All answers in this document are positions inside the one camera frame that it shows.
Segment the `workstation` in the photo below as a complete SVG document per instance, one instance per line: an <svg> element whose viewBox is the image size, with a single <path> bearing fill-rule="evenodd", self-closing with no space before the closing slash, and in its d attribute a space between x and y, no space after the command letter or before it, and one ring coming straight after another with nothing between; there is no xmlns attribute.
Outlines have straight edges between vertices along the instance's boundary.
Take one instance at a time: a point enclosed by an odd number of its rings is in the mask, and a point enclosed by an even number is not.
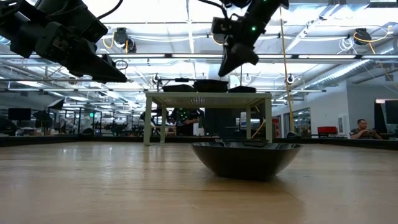
<svg viewBox="0 0 398 224"><path fill-rule="evenodd" d="M4 223L397 219L396 1L0 9Z"/></svg>

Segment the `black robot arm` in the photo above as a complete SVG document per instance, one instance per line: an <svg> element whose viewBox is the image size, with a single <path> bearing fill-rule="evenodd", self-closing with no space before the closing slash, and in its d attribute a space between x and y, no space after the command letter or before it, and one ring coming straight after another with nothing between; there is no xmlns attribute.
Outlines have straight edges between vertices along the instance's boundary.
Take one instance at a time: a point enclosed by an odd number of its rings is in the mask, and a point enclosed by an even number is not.
<svg viewBox="0 0 398 224"><path fill-rule="evenodd" d="M244 63L257 64L259 57L254 53L254 43L261 34L265 34L266 25L279 6L289 8L288 0L220 0L225 7L246 7L244 16L232 20L226 15L226 10L207 0L199 0L220 7L224 18L214 17L211 31L213 34L224 35L224 53L218 75L223 77Z"/></svg>
<svg viewBox="0 0 398 224"><path fill-rule="evenodd" d="M36 52L78 77L126 82L109 55L96 55L95 43L107 33L81 0L39 0L35 6L24 0L0 1L0 35L11 41L11 51L25 58Z"/></svg>

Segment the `ceiling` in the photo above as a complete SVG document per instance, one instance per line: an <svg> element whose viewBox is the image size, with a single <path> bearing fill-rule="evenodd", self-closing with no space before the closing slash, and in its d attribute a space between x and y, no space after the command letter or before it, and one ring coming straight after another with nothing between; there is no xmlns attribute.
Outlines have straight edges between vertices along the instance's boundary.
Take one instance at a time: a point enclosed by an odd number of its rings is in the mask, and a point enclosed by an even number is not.
<svg viewBox="0 0 398 224"><path fill-rule="evenodd" d="M84 0L89 10L96 16L114 7L118 0L107 0L98 4L98 0ZM287 54L372 54L368 45L356 45L352 35L356 28L366 28L373 40L376 52L379 46L392 41L398 32L396 15L398 9L369 7L369 1L347 1L348 4L328 5L327 1L290 1L290 9L282 10L284 20L284 37ZM246 9L233 9L229 14L243 15ZM197 0L130 0L124 1L122 6L105 17L102 22L109 32L98 43L98 54L125 54L115 44L112 47L113 32L118 27L127 28L129 37L137 46L137 54L222 54L222 46L215 43L211 35L213 17L222 17L217 7L204 4ZM266 33L260 36L255 44L257 54L281 54L282 39L280 14L277 11L266 27ZM13 54L8 45L0 45L3 54ZM85 82L29 82L29 79L67 80L74 76L67 69L48 60L32 58L2 58L1 78L19 78L23 82L0 82L4 88L21 89L129 89L134 91L51 91L50 94L68 98L71 103L119 103L111 105L109 110L135 110L140 113L143 108L145 95L142 91L155 91L152 81L157 74L160 78L210 78L217 76L219 59L211 58L134 58L127 56L123 59L128 68L123 72L127 76L127 83L100 84L90 82L90 77L83 77ZM295 78L295 86L312 82L325 72L341 64L353 63L352 60L288 60L287 72ZM245 64L223 78L230 81L231 87L240 85L253 86L268 90L283 90L285 88L285 67L282 58L279 60L261 60L256 66ZM352 80L361 79L366 74L358 74ZM275 99L280 99L281 93L274 93Z"/></svg>

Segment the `wooden tabletop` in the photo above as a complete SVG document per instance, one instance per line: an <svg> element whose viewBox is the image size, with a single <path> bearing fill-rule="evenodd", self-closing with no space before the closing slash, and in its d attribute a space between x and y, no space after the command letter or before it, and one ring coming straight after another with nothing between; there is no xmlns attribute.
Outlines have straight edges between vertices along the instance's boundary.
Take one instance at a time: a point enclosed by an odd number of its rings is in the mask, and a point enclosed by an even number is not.
<svg viewBox="0 0 398 224"><path fill-rule="evenodd" d="M214 176L188 144L5 147L0 223L396 223L397 161L307 145L262 183Z"/></svg>

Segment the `metal frame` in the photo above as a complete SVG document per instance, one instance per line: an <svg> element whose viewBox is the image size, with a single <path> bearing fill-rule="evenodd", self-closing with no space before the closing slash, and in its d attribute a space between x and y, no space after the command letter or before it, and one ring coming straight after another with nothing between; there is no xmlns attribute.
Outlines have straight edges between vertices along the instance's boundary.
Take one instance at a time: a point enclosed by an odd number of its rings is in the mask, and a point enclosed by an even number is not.
<svg viewBox="0 0 398 224"><path fill-rule="evenodd" d="M162 108L162 127L160 143L165 142L167 108L246 108L246 119L250 121L251 108L265 103L266 139L272 142L272 95L270 93L153 93L146 94L146 112L144 126L144 145L150 146L150 112L152 102ZM251 139L251 123L246 125L246 138Z"/></svg>

